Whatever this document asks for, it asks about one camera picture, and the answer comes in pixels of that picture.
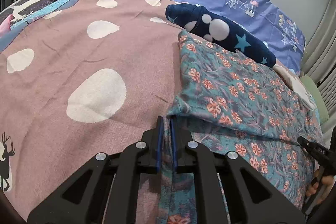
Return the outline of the right hand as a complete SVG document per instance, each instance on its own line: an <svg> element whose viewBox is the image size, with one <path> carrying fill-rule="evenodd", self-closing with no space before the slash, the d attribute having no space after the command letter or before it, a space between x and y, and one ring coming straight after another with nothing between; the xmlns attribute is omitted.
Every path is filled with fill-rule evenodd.
<svg viewBox="0 0 336 224"><path fill-rule="evenodd" d="M329 195L333 185L335 183L335 177L333 176L323 176L320 181L313 180L311 184L308 185L306 190L306 196L310 197L314 195L320 184L325 186L325 190L321 193L319 199L316 201L316 204L321 204Z"/></svg>

